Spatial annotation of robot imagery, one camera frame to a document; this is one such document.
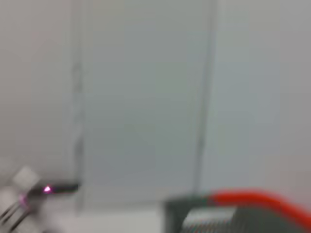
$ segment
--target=red cable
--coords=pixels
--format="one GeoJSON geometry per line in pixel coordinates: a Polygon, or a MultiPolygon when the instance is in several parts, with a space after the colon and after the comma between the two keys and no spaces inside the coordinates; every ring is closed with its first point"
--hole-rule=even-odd
{"type": "Polygon", "coordinates": [[[262,206],[277,211],[284,216],[294,220],[297,224],[311,231],[311,213],[289,204],[283,198],[265,192],[256,191],[229,191],[217,192],[211,195],[217,205],[228,206],[262,206]]]}

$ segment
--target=white wall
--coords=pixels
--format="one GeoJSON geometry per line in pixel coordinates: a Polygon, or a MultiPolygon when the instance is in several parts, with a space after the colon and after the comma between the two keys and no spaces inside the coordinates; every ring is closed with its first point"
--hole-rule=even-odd
{"type": "Polygon", "coordinates": [[[0,1],[1,156],[71,177],[70,0],[0,1]]]}
{"type": "Polygon", "coordinates": [[[208,4],[83,1],[86,206],[192,191],[208,4]]]}
{"type": "Polygon", "coordinates": [[[264,187],[311,208],[311,2],[218,4],[201,191],[264,187]]]}

